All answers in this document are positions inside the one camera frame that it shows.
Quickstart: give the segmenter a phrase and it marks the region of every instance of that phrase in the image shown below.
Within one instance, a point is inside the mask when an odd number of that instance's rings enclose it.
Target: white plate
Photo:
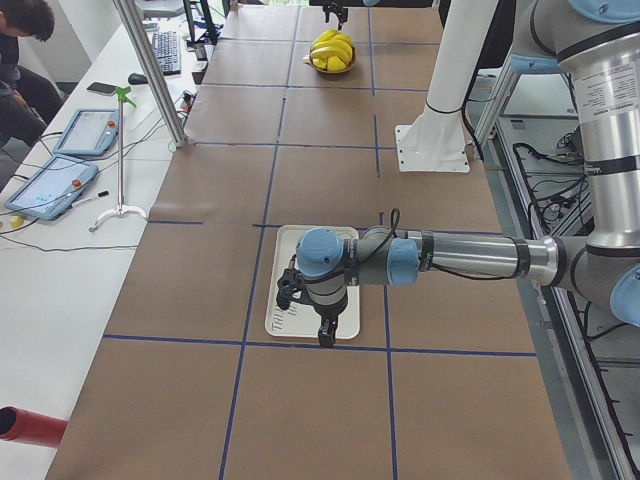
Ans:
[[[320,315],[312,306],[300,305],[291,302],[289,310],[281,310],[276,304],[278,293],[278,279],[284,269],[289,266],[292,255],[296,252],[296,244],[299,238],[308,230],[315,228],[313,225],[284,225],[278,230],[276,251],[271,271],[271,284],[269,286],[269,303],[265,328],[274,337],[302,337],[317,338],[320,328]],[[358,232],[351,227],[323,227],[336,232],[344,239],[358,238]],[[359,287],[347,287],[349,303],[346,310],[338,320],[336,338],[348,340],[358,335],[360,331],[360,289]]]

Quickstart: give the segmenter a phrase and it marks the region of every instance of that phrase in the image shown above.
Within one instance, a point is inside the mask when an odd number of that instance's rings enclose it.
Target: white desk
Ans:
[[[195,55],[183,51],[183,73],[165,77],[172,98],[194,91],[190,65]],[[86,91],[94,81],[127,85],[132,72],[142,72],[131,42],[120,27],[64,104],[48,132],[61,131],[77,108],[117,108],[117,99]],[[134,86],[131,98],[137,112],[125,111],[128,144],[140,139],[161,118],[148,85]],[[52,147],[57,139],[45,140]],[[153,205],[172,157],[171,136],[160,128],[135,147],[125,159],[125,199],[146,209]],[[36,146],[19,174],[30,176],[49,159]],[[103,168],[117,159],[99,162]],[[12,179],[0,194],[0,203],[21,182]],[[54,222],[38,222],[10,238],[43,248],[136,245],[145,227],[138,215],[113,218],[95,233],[88,231],[97,216],[117,202],[117,166],[98,175],[85,196],[109,190],[110,196],[86,203]],[[8,216],[0,217],[10,229]],[[0,238],[0,406],[12,405],[58,418],[69,418],[109,319],[135,249],[82,250],[43,253]],[[0,477],[3,480],[44,478],[55,451],[49,448],[0,442]]]

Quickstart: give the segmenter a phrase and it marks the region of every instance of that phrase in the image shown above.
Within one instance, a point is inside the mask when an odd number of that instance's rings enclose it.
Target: pen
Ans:
[[[106,197],[107,195],[109,195],[109,190],[104,190],[104,191],[98,193],[98,195],[95,195],[93,197],[81,198],[80,200],[77,200],[77,201],[73,202],[71,204],[71,208],[75,208],[75,207],[77,207],[79,205],[82,205],[83,203],[91,202],[91,201],[96,200],[98,198]]]

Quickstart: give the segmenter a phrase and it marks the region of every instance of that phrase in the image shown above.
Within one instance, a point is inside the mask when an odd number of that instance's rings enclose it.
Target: label on robot arm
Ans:
[[[580,78],[575,87],[581,124],[640,110],[640,72],[636,62]]]

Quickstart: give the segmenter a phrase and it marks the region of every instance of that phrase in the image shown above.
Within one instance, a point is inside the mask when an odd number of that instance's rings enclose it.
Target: white stand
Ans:
[[[401,172],[469,171],[459,109],[497,4],[498,0],[452,0],[429,86],[428,105],[413,125],[396,127]],[[437,113],[429,105],[454,113]]]
[[[118,205],[116,208],[102,212],[93,226],[89,227],[90,232],[95,232],[100,225],[112,217],[122,217],[128,213],[137,213],[145,220],[147,213],[140,207],[125,205],[124,203],[124,101],[118,99]]]

